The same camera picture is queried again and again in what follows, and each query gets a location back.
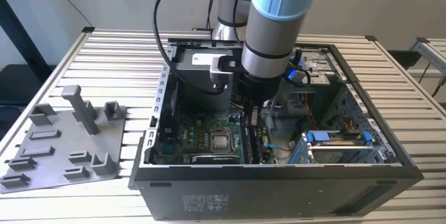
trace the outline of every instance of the wall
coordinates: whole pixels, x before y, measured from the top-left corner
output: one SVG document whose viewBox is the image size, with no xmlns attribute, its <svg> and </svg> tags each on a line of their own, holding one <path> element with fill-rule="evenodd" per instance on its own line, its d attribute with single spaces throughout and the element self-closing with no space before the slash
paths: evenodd
<svg viewBox="0 0 446 224">
<path fill-rule="evenodd" d="M 9 0 L 51 64 L 65 56 L 82 28 L 87 25 L 67 0 Z M 99 28 L 151 29 L 155 0 L 73 0 Z M 190 30 L 205 27 L 209 0 L 164 0 L 161 29 Z M 416 37 L 446 38 L 444 0 L 316 0 L 304 33 L 373 34 L 392 49 L 409 48 Z M 0 66 L 23 62 L 14 47 L 0 43 Z"/>
</svg>

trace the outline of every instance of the black stand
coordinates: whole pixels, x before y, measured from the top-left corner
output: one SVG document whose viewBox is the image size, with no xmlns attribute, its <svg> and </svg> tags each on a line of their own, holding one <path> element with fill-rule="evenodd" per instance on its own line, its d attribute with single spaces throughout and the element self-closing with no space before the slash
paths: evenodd
<svg viewBox="0 0 446 224">
<path fill-rule="evenodd" d="M 50 77 L 51 69 L 7 0 L 0 0 L 0 26 L 43 84 Z"/>
</svg>

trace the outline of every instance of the green circuit board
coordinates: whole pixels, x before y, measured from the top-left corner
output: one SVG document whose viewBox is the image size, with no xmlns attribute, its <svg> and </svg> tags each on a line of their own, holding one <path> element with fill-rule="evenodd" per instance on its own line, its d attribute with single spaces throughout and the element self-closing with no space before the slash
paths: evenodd
<svg viewBox="0 0 446 224">
<path fill-rule="evenodd" d="M 158 158 L 161 164 L 190 164 L 194 156 L 204 155 L 238 156 L 241 164 L 245 164 L 241 119 L 241 110 L 237 108 L 224 113 L 184 113 L 178 141 L 162 143 L 162 153 Z M 265 121 L 261 123 L 257 134 L 261 138 L 264 136 L 269 138 Z M 228 136 L 230 140 L 228 149 L 212 147 L 212 138 L 216 136 Z"/>
</svg>

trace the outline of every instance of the black cable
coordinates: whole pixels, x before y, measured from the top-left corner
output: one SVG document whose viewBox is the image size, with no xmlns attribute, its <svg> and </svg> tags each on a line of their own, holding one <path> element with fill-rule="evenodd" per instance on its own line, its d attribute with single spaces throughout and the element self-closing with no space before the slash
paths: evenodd
<svg viewBox="0 0 446 224">
<path fill-rule="evenodd" d="M 237 5 L 238 5 L 238 0 L 236 0 L 236 2 L 234 2 L 234 11 L 233 11 L 233 23 L 234 23 L 234 25 L 236 25 Z M 237 27 L 234 27 L 234 34 L 236 34 L 236 39 L 237 39 L 238 43 L 242 45 L 241 39 L 238 37 Z"/>
<path fill-rule="evenodd" d="M 71 0 L 69 0 L 69 3 L 70 3 L 71 6 L 77 9 L 77 11 L 79 12 L 79 14 L 85 17 L 87 23 L 89 23 L 90 26 L 93 27 L 93 24 L 90 23 L 90 20 L 87 19 L 86 15 L 82 13 L 82 11 L 78 9 L 78 7 L 75 6 L 75 4 L 71 2 Z"/>
<path fill-rule="evenodd" d="M 306 73 L 306 77 L 308 77 L 308 87 L 310 88 L 312 86 L 312 75 L 309 73 L 308 70 L 305 70 L 300 65 L 294 65 L 292 61 L 289 61 L 289 64 L 292 64 L 292 66 L 301 72 Z"/>
<path fill-rule="evenodd" d="M 209 17 L 206 19 L 206 29 L 212 29 L 212 11 L 213 11 L 213 6 L 214 6 L 214 0 L 210 0 L 210 4 L 209 4 Z"/>
<path fill-rule="evenodd" d="M 301 72 L 305 72 L 306 73 L 306 76 L 308 76 L 308 87 L 310 88 L 312 86 L 312 76 L 310 76 L 310 73 L 308 70 L 305 70 L 302 67 L 297 66 L 297 70 L 301 71 Z"/>
<path fill-rule="evenodd" d="M 173 74 L 176 74 L 176 76 L 181 79 L 181 81 L 184 81 L 186 84 L 189 84 L 194 89 L 197 89 L 198 91 L 201 91 L 202 93 L 208 94 L 208 95 L 220 95 L 221 93 L 224 93 L 225 89 L 220 88 L 217 89 L 217 91 L 208 91 L 202 88 L 200 88 L 198 86 L 196 86 L 189 80 L 186 80 L 180 71 L 177 70 L 173 62 L 169 59 L 165 47 L 164 47 L 164 43 L 162 43 L 162 39 L 161 39 L 161 32 L 158 30 L 158 21 L 157 21 L 157 14 L 158 14 L 158 7 L 161 5 L 162 0 L 157 0 L 155 2 L 155 6 L 154 6 L 154 15 L 153 15 L 153 26 L 154 26 L 154 36 L 155 36 L 155 40 L 157 40 L 157 45 L 158 45 L 158 49 L 161 50 L 161 54 L 162 57 L 165 59 L 166 64 L 170 67 L 170 71 L 173 72 Z"/>
<path fill-rule="evenodd" d="M 280 147 L 278 149 L 286 151 L 286 152 L 292 152 L 293 150 L 289 150 L 289 149 L 284 149 L 282 147 Z"/>
<path fill-rule="evenodd" d="M 432 95 L 433 97 L 436 97 L 436 95 L 437 95 L 437 93 L 439 93 L 439 91 L 440 91 L 440 88 L 441 88 L 441 85 L 437 86 L 436 91 L 435 91 L 435 93 L 433 93 L 433 95 Z"/>
<path fill-rule="evenodd" d="M 432 66 L 432 64 L 429 63 L 428 66 L 427 66 L 427 69 L 425 69 L 425 71 L 424 71 L 424 74 L 421 75 L 421 78 L 420 78 L 420 80 L 419 80 L 419 83 L 421 83 L 421 81 L 424 80 L 424 78 L 425 78 L 425 74 L 427 74 L 428 69 L 429 69 L 431 66 Z"/>
<path fill-rule="evenodd" d="M 286 76 L 286 74 L 282 74 L 282 78 L 285 79 L 286 82 L 289 82 L 294 87 L 297 88 L 304 88 L 305 86 L 298 84 L 297 82 L 294 82 L 293 80 L 289 79 L 289 77 Z"/>
</svg>

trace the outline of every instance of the metal slat table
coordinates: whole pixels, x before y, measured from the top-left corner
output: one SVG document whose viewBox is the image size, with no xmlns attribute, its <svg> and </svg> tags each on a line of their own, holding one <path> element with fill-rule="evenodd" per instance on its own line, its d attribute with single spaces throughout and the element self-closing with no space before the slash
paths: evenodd
<svg viewBox="0 0 446 224">
<path fill-rule="evenodd" d="M 210 38 L 208 32 L 162 32 Z M 356 36 L 301 35 L 298 42 L 336 44 L 427 179 L 364 218 L 213 221 L 213 223 L 446 223 L 446 112 L 381 44 Z M 13 223 L 154 223 L 139 191 L 127 188 L 139 137 L 149 126 L 164 58 L 153 32 L 97 29 L 83 33 L 0 142 L 0 175 L 30 128 L 34 104 L 69 110 L 63 86 L 83 86 L 93 105 L 129 107 L 119 179 L 0 195 L 0 220 Z"/>
</svg>

